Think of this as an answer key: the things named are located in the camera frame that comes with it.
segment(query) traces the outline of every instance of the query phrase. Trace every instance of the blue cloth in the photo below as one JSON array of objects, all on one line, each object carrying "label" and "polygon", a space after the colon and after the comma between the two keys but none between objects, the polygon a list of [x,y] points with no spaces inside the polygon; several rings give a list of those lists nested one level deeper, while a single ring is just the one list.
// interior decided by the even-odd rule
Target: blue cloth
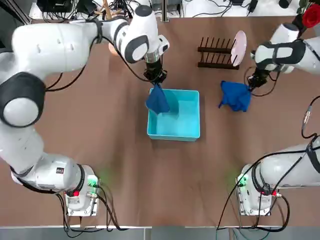
[{"label": "blue cloth", "polygon": [[166,95],[159,84],[154,85],[145,105],[156,114],[168,113],[170,111]]},{"label": "blue cloth", "polygon": [[219,104],[219,108],[222,105],[229,105],[233,111],[248,110],[251,92],[249,87],[243,83],[221,81],[221,89],[223,91],[223,98]]}]

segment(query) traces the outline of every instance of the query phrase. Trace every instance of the table surface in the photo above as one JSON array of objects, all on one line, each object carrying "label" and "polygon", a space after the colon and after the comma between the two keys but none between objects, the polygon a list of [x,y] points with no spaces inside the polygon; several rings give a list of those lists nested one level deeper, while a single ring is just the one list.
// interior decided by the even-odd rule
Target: table surface
[{"label": "table surface", "polygon": [[[102,5],[103,0],[96,0],[96,3]],[[249,4],[251,0],[244,0],[242,6]],[[254,12],[250,13],[249,17],[261,17],[261,16],[295,16],[297,14],[297,9],[299,7],[299,0],[292,0],[288,8],[281,8],[278,4],[279,0],[259,0]],[[133,1],[128,1],[130,6],[135,9],[137,3]],[[183,11],[181,11],[181,16],[178,11],[172,11],[168,13],[168,17],[172,18],[191,18],[195,15],[197,17],[220,17],[229,1],[227,0],[182,0]],[[161,17],[161,10],[155,11],[157,17]],[[247,7],[232,6],[223,16],[224,17],[245,17],[248,14]],[[31,6],[29,16],[33,19],[43,19],[42,12],[38,8],[37,4],[34,2]],[[85,14],[78,14],[77,18],[86,18]]]},{"label": "table surface", "polygon": [[[267,41],[280,23],[292,17],[224,17],[172,19],[159,23],[170,49],[164,56],[168,71],[164,88],[200,93],[201,137],[196,142],[150,140],[145,101],[150,84],[136,79],[107,44],[95,45],[87,67],[72,87],[47,93],[37,131],[47,153],[59,153],[90,165],[107,185],[122,226],[216,226],[242,167],[266,153],[303,143],[301,122],[306,107],[320,92],[318,76],[295,69],[282,74],[274,92],[253,98],[248,112],[218,105],[220,82],[242,82],[254,63],[250,51]],[[201,38],[233,38],[247,34],[247,51],[239,70],[197,68]],[[304,37],[312,37],[307,31]],[[143,62],[132,66],[142,75]],[[61,85],[78,72],[66,73]],[[50,76],[50,84],[57,75]],[[260,93],[269,90],[269,82]],[[316,131],[319,104],[314,104],[308,131]],[[9,166],[0,161],[0,226],[61,226],[62,211],[52,195],[31,192],[15,184]],[[291,226],[317,226],[320,215],[317,188],[281,191],[291,206]],[[283,214],[286,215],[281,200]],[[106,225],[100,205],[97,217],[83,225]],[[254,217],[242,217],[251,225]],[[236,198],[227,205],[222,226],[239,226]],[[278,207],[260,224],[282,225]]]}]

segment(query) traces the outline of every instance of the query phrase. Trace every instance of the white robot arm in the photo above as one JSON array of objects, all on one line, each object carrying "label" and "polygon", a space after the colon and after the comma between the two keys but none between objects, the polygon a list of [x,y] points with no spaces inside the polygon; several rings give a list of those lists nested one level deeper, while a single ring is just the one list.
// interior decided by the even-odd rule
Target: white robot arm
[{"label": "white robot arm", "polygon": [[129,64],[144,59],[148,76],[163,80],[161,55],[169,42],[158,35],[149,6],[135,9],[129,24],[123,17],[107,21],[43,23],[17,28],[12,50],[0,52],[0,157],[15,182],[40,193],[64,191],[69,215],[97,214],[98,178],[91,167],[71,158],[47,154],[34,129],[45,100],[45,78],[85,66],[94,40],[106,39]]},{"label": "white robot arm", "polygon": [[[297,39],[299,30],[290,23],[281,24],[268,42],[259,45],[251,53],[256,69],[253,76],[247,78],[251,89],[267,82],[271,71],[290,73],[294,68],[313,74],[320,74],[320,37],[307,40]],[[242,215],[266,215],[271,207],[271,194],[275,188],[294,188],[320,186],[320,141],[313,142],[313,149],[304,152],[307,144],[289,147],[281,152],[299,152],[278,154],[264,158],[253,166],[244,166],[237,188],[239,207]],[[283,179],[286,172],[300,158]]]}]

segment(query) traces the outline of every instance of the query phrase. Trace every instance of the pink plate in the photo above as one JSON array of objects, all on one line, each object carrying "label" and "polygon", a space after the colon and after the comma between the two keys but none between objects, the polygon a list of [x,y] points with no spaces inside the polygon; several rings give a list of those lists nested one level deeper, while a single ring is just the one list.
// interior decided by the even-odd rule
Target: pink plate
[{"label": "pink plate", "polygon": [[233,63],[233,66],[235,67],[235,66],[238,66],[242,62],[242,60],[244,59],[244,56],[246,54],[247,36],[244,31],[240,30],[235,35],[234,40],[235,40],[235,43],[233,45],[233,48],[231,49],[231,62]]}]

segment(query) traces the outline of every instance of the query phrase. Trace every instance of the cable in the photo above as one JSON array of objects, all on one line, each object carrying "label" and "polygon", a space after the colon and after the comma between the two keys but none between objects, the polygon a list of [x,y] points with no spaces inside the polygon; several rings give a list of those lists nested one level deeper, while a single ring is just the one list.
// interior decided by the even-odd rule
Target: cable
[{"label": "cable", "polygon": [[[104,195],[104,199],[105,201],[107,202],[107,194],[105,192],[105,190],[99,186],[99,189],[101,189],[101,191],[103,192],[103,195]],[[113,203],[112,203],[112,211],[111,211],[111,214],[113,215],[114,214],[114,207],[113,207]],[[111,218],[110,220],[108,221],[108,211],[106,212],[106,222],[107,222],[107,225],[106,225],[106,230],[107,232],[112,232],[113,229],[108,229],[108,226],[110,225],[110,222],[111,222]]]},{"label": "cable", "polygon": [[182,8],[182,15],[185,17],[185,10],[184,10],[184,5],[181,3],[181,8]]},{"label": "cable", "polygon": [[99,194],[97,194],[97,197],[98,197],[99,200],[101,200],[101,201],[103,202],[103,204],[104,204],[107,212],[110,214],[111,220],[112,220],[115,228],[116,228],[117,230],[119,230],[119,231],[126,231],[126,230],[128,230],[128,228],[121,228],[121,227],[118,225],[117,221],[115,220],[115,218],[114,218],[114,216],[113,216],[113,214],[112,214],[112,212],[111,212],[111,210],[110,210],[110,208],[109,208],[109,206],[108,206],[108,204],[107,204],[107,201],[104,200]]},{"label": "cable", "polygon": [[157,11],[157,12],[155,12],[154,14],[161,14],[162,13],[162,11]]},{"label": "cable", "polygon": [[[42,12],[42,18],[46,23],[55,23],[55,24],[65,23],[67,20],[74,19],[78,14],[78,11],[76,9],[76,1],[75,0],[72,3],[72,8],[71,9],[72,10],[71,10],[70,14],[67,17],[66,17],[66,14],[67,14],[66,12],[64,13],[64,17],[62,17],[62,13],[61,13],[61,16],[58,16],[58,14],[56,12],[47,12],[46,13],[47,17],[45,17],[44,12]],[[62,21],[51,22],[51,21],[48,20],[48,15],[51,18],[51,20],[54,20],[53,16],[55,16],[58,20],[59,20],[59,18],[62,18]]]},{"label": "cable", "polygon": [[[242,237],[244,237],[246,240],[251,240],[249,239],[248,237],[246,237],[241,231],[240,229],[237,229],[239,231],[239,233],[241,234]],[[263,237],[263,238],[260,238],[259,240],[264,240],[266,239],[268,236],[269,236],[270,232],[267,232],[267,234]]]},{"label": "cable", "polygon": [[312,133],[311,135],[309,136],[305,136],[305,127],[309,121],[309,117],[311,115],[311,111],[312,111],[312,105],[315,103],[316,100],[320,99],[320,95],[319,96],[316,96],[314,99],[312,99],[312,101],[310,102],[305,114],[304,114],[304,118],[303,118],[303,121],[302,121],[302,127],[301,127],[301,136],[304,138],[304,139],[310,139],[312,138],[311,142],[313,142],[317,137],[318,137],[318,134],[316,132]]},{"label": "cable", "polygon": [[143,81],[143,82],[147,82],[147,83],[152,83],[154,82],[158,77],[160,77],[162,74],[163,74],[163,69],[161,69],[159,71],[159,73],[157,74],[157,76],[152,79],[152,80],[147,80],[147,79],[144,79],[140,76],[138,76],[135,71],[133,71],[133,69],[129,66],[129,64],[127,63],[127,61],[124,59],[124,57],[121,55],[121,53],[119,52],[118,48],[108,39],[106,38],[105,36],[102,36],[103,39],[107,40],[115,49],[115,51],[118,53],[118,55],[120,56],[120,58],[123,60],[124,64],[129,68],[129,70],[133,73],[133,75],[138,78],[139,80]]},{"label": "cable", "polygon": [[220,17],[223,17],[225,15],[225,13],[228,12],[231,9],[231,7],[233,5],[231,0],[229,2],[229,5],[230,5],[230,7],[227,10],[225,10],[224,13],[222,13]]},{"label": "cable", "polygon": [[208,0],[209,2],[213,2],[215,5],[217,5],[218,7],[229,7],[229,5],[219,5],[218,3],[216,3],[216,1],[214,0]]},{"label": "cable", "polygon": [[[320,146],[317,146],[315,148],[312,148],[312,150],[318,150],[320,149]],[[224,215],[224,212],[226,210],[226,207],[227,207],[227,204],[232,196],[232,194],[234,193],[235,189],[237,188],[238,184],[240,183],[240,181],[242,180],[242,178],[244,177],[245,174],[247,174],[256,164],[258,164],[259,162],[261,162],[263,159],[267,158],[267,157],[270,157],[270,156],[276,156],[276,155],[284,155],[284,154],[302,154],[304,153],[306,150],[296,150],[296,151],[278,151],[278,152],[272,152],[272,153],[269,153],[267,155],[264,155],[262,157],[260,157],[257,161],[255,161],[243,174],[242,176],[240,177],[240,179],[236,182],[236,184],[234,185],[234,187],[232,188],[231,192],[229,193],[226,201],[225,201],[225,204],[223,206],[223,209],[222,209],[222,213],[221,213],[221,216],[220,216],[220,219],[219,219],[219,222],[218,222],[218,226],[217,226],[217,229],[216,230],[220,230],[222,228],[219,228],[220,227],[220,224],[221,224],[221,221],[222,221],[222,218],[223,218],[223,215]]]},{"label": "cable", "polygon": [[231,1],[229,2],[229,5],[225,7],[225,9],[221,12],[214,12],[214,13],[206,13],[206,12],[202,12],[202,13],[198,13],[196,15],[193,16],[193,18],[200,16],[200,15],[218,15],[218,14],[224,14],[225,11],[228,11],[228,7],[230,6]]},{"label": "cable", "polygon": [[246,8],[246,7],[248,7],[248,6],[250,5],[250,3],[251,3],[251,2],[249,2],[249,3],[248,3],[247,5],[245,5],[245,6],[242,6],[242,5],[241,5],[240,7]]},{"label": "cable", "polygon": [[270,232],[270,233],[279,233],[287,227],[289,219],[290,219],[290,204],[285,196],[282,195],[281,198],[285,201],[286,209],[287,209],[286,218],[285,218],[285,222],[284,222],[283,226],[278,229],[268,229],[265,227],[256,226],[255,227],[256,229],[263,230],[263,231]]},{"label": "cable", "polygon": [[[243,83],[244,83],[245,85],[247,85],[247,86],[249,85],[249,84],[247,84],[247,82],[246,82],[247,73],[248,73],[248,71],[249,71],[250,69],[252,69],[252,68],[254,68],[254,67],[253,67],[253,66],[250,66],[250,67],[248,67],[248,68],[245,70],[245,72],[244,72]],[[276,84],[277,84],[277,80],[279,79],[279,76],[280,76],[280,72],[278,71],[278,72],[276,73],[275,79],[273,79],[270,74],[269,74],[268,76],[269,76],[269,78],[274,82],[273,87],[271,88],[271,90],[268,91],[268,92],[266,92],[266,93],[264,93],[264,94],[255,94],[255,93],[252,93],[252,92],[251,92],[251,94],[252,94],[253,96],[255,96],[255,97],[264,97],[264,96],[267,96],[267,95],[271,94],[271,93],[274,91],[274,89],[275,89],[275,87],[276,87]]]},{"label": "cable", "polygon": [[[97,36],[92,40],[91,45],[90,45],[89,52],[91,52],[91,49],[92,49],[92,47],[93,47],[94,42],[95,42],[96,39],[98,39]],[[46,91],[46,92],[57,92],[57,91],[61,91],[61,90],[64,90],[64,89],[70,87],[72,84],[74,84],[74,83],[78,80],[78,78],[79,78],[79,77],[81,76],[81,74],[84,72],[85,68],[86,68],[86,65],[83,66],[83,68],[82,68],[81,71],[78,73],[78,75],[77,75],[71,82],[69,82],[67,85],[64,85],[64,86],[62,86],[62,87],[58,87],[58,88],[55,88],[55,89],[51,89],[53,86],[55,86],[55,85],[60,81],[60,79],[61,79],[61,77],[62,77],[62,75],[63,75],[63,74],[61,73],[60,76],[59,76],[59,78],[58,78],[58,79],[55,81],[55,83],[53,84],[53,86],[48,87],[45,91]]]},{"label": "cable", "polygon": [[45,90],[49,90],[49,89],[53,88],[55,85],[57,85],[57,84],[59,83],[59,81],[61,80],[62,75],[63,75],[63,74],[60,73],[59,78],[58,78],[53,84],[51,84],[50,86],[48,86]]},{"label": "cable", "polygon": [[132,13],[134,12],[134,9],[130,5],[131,2],[137,3],[139,6],[141,5],[136,0],[114,0],[113,2],[110,2],[109,8],[110,10],[122,9],[124,12],[124,17],[129,17],[130,19],[132,19]]},{"label": "cable", "polygon": [[265,214],[266,216],[268,216],[271,213],[272,209],[274,208],[274,206],[275,206],[275,204],[277,202],[277,199],[278,199],[277,197],[274,199],[269,211]]},{"label": "cable", "polygon": [[[78,229],[74,229],[74,228],[70,227],[70,225],[69,225],[69,223],[68,223],[68,221],[66,219],[66,211],[65,211],[65,207],[66,206],[65,206],[65,202],[63,200],[63,197],[59,193],[57,193],[56,196],[58,197],[58,199],[60,201],[60,204],[61,204],[61,208],[62,208],[63,229],[64,229],[64,232],[67,234],[67,236],[69,238],[76,238],[76,237],[80,236],[83,233],[96,233],[96,232],[99,232],[99,231],[103,230],[103,228],[95,229],[94,227],[93,228],[84,228],[83,230],[78,230]],[[76,232],[76,233],[79,233],[79,234],[75,235],[75,236],[70,236],[69,233],[68,233],[69,231]]]},{"label": "cable", "polygon": [[253,227],[257,227],[260,220],[260,210],[261,210],[261,199],[262,199],[262,191],[260,192],[260,199],[259,199],[259,211],[258,211],[258,217],[256,218],[256,224]]},{"label": "cable", "polygon": [[306,40],[297,39],[297,41],[302,41],[306,45],[306,47],[313,53],[313,55],[316,57],[316,59],[320,62],[320,56]]},{"label": "cable", "polygon": [[273,191],[275,191],[277,189],[277,187],[279,186],[279,184],[281,183],[281,181],[292,171],[292,169],[295,168],[295,166],[300,163],[300,161],[302,160],[302,158],[306,155],[306,153],[304,153],[302,156],[299,157],[299,159],[288,169],[288,171],[286,171],[286,173],[280,178],[280,180],[276,183],[276,185],[273,188]]}]

